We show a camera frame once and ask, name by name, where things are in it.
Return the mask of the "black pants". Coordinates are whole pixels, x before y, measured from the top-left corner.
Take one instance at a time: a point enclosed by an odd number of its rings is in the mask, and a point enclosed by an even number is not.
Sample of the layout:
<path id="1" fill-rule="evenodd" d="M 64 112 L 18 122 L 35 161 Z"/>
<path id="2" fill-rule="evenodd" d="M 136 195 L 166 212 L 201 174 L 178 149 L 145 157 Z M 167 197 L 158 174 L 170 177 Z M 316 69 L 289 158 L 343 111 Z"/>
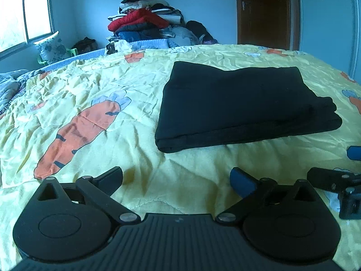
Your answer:
<path id="1" fill-rule="evenodd" d="M 336 110 L 296 67 L 224 71 L 177 61 L 163 89 L 155 145 L 174 153 L 333 131 L 342 124 Z"/>

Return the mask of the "window with grey frame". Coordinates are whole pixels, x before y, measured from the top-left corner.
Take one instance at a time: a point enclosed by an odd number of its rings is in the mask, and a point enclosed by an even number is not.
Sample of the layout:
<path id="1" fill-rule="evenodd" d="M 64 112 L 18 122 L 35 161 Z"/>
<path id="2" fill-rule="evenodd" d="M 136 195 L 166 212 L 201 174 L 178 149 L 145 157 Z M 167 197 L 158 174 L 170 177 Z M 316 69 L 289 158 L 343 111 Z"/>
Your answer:
<path id="1" fill-rule="evenodd" d="M 53 33 L 51 0 L 1 0 L 1 59 Z"/>

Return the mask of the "pile of clothes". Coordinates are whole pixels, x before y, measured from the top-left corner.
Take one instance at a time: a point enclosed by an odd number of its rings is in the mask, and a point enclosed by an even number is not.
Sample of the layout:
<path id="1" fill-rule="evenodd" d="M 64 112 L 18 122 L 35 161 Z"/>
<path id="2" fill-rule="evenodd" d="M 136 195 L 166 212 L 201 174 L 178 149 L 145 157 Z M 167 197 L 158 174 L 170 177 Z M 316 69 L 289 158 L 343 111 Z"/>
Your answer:
<path id="1" fill-rule="evenodd" d="M 182 12 L 165 0 L 123 0 L 108 20 L 109 43 L 125 41 L 134 50 L 218 43 L 202 23 L 186 22 Z"/>

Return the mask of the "yellow carrot print bedspread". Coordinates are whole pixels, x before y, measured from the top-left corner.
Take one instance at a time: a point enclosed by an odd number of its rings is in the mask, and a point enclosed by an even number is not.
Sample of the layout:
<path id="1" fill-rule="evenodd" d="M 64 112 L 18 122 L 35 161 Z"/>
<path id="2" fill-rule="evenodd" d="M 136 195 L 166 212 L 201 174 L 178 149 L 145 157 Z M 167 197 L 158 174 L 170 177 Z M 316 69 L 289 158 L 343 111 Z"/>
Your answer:
<path id="1" fill-rule="evenodd" d="M 163 88 L 176 61 L 222 70 L 297 67 L 317 95 L 331 97 L 342 118 L 335 131 L 164 154 L 155 145 Z M 14 224 L 40 180 L 74 182 L 119 166 L 113 198 L 138 215 L 217 215 L 239 201 L 229 173 L 239 167 L 280 184 L 312 167 L 359 173 L 348 159 L 360 144 L 360 85 L 302 51 L 254 45 L 198 45 L 118 53 L 32 77 L 1 117 L 1 269 L 21 259 Z"/>

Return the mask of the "green plastic chair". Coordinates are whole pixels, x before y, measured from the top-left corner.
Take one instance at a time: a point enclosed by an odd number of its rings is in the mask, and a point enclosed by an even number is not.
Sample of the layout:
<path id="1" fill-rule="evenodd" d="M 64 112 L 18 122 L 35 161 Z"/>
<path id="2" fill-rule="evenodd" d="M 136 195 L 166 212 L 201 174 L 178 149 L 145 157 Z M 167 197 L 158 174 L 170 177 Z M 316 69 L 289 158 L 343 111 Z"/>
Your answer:
<path id="1" fill-rule="evenodd" d="M 78 50 L 76 48 L 67 49 L 67 54 L 70 57 L 78 56 Z M 46 61 L 44 61 L 40 55 L 38 55 L 38 57 L 37 57 L 37 62 L 41 66 L 47 66 L 48 65 L 48 63 Z"/>

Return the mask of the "black bag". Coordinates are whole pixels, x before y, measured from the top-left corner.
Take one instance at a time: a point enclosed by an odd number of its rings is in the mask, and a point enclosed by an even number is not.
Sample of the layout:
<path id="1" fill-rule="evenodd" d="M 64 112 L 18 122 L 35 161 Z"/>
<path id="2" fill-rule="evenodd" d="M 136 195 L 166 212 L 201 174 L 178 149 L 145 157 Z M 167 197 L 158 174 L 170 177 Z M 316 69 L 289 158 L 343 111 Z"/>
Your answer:
<path id="1" fill-rule="evenodd" d="M 85 37 L 83 40 L 78 41 L 72 49 L 76 48 L 78 54 L 84 54 L 98 49 L 98 44 L 95 39 Z"/>

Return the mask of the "brown wooden door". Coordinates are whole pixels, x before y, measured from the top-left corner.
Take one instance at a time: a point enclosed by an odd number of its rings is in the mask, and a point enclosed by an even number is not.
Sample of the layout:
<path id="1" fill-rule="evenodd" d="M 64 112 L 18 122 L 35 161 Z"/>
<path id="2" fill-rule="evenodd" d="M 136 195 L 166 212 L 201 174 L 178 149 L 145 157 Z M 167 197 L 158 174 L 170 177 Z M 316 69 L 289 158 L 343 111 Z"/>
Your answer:
<path id="1" fill-rule="evenodd" d="M 237 43 L 298 50 L 300 0 L 237 0 Z"/>

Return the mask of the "white wardrobe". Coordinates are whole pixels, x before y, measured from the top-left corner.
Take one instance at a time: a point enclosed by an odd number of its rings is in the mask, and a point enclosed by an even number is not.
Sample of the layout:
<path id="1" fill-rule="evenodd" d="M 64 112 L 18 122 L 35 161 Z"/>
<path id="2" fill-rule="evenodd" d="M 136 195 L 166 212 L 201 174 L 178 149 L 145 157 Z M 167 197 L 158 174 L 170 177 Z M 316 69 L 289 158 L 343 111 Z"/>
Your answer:
<path id="1" fill-rule="evenodd" d="M 360 0 L 300 0 L 300 50 L 360 83 Z"/>

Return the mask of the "grey quilt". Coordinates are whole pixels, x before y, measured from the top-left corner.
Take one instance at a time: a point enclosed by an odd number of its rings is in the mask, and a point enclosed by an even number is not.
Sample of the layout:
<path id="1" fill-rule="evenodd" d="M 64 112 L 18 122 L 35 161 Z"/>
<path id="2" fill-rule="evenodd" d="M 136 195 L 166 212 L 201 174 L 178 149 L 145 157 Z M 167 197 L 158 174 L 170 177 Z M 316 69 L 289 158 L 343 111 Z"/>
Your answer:
<path id="1" fill-rule="evenodd" d="M 12 98 L 25 87 L 29 73 L 26 69 L 14 70 L 1 73 L 1 114 L 4 114 L 9 108 Z"/>

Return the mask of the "floral white pillow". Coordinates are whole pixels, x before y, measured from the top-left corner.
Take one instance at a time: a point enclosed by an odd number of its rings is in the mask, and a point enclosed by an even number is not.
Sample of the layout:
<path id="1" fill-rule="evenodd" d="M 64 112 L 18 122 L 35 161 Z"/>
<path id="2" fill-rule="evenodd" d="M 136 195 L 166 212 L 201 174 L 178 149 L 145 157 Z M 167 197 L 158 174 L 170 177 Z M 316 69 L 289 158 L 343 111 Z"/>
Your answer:
<path id="1" fill-rule="evenodd" d="M 56 31 L 45 39 L 35 42 L 34 45 L 39 51 L 41 59 L 47 64 L 54 64 L 70 57 L 59 35 L 59 31 Z"/>

